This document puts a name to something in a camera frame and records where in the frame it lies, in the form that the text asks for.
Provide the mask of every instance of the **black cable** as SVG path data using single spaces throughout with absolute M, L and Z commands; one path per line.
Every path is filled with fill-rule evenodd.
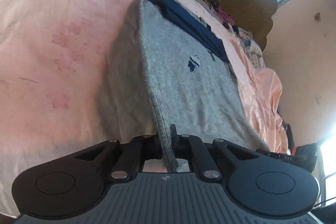
M 320 205 L 320 204 L 322 204 L 322 203 L 325 203 L 325 202 L 327 202 L 327 201 L 329 201 L 329 200 L 335 199 L 335 198 L 336 198 L 336 196 L 334 196 L 333 198 L 327 199 L 327 200 L 325 200 L 325 201 L 322 201 L 322 202 L 320 202 L 320 203 L 317 203 L 316 205 L 314 205 L 314 207 L 316 207 L 316 206 L 318 206 L 318 205 Z

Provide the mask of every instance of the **beige wall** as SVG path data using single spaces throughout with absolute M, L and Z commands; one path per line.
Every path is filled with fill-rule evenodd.
M 273 22 L 264 57 L 283 84 L 283 118 L 296 145 L 316 142 L 336 126 L 336 0 L 290 0 Z

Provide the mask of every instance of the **silver screw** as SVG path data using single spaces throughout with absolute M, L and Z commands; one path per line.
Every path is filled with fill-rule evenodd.
M 207 170 L 203 173 L 203 175 L 208 179 L 216 179 L 219 178 L 221 174 L 216 170 Z
M 111 174 L 111 177 L 114 179 L 125 179 L 127 178 L 128 174 L 125 171 L 114 171 Z

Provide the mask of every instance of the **navy blue fabric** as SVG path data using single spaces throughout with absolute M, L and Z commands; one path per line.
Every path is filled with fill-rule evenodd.
M 174 23 L 193 38 L 198 40 L 205 48 L 211 51 L 223 62 L 228 63 L 223 42 L 217 38 L 210 28 L 205 27 L 189 14 L 181 5 L 174 0 L 149 0 L 161 8 L 163 17 Z

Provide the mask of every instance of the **gray ribbed panel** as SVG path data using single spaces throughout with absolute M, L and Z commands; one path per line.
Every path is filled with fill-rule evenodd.
M 22 216 L 15 223 L 313 224 L 317 222 L 308 214 L 286 220 L 252 215 L 234 204 L 219 184 L 202 182 L 194 173 L 139 173 L 132 182 L 113 185 L 100 204 L 80 216 L 64 220 L 42 220 Z

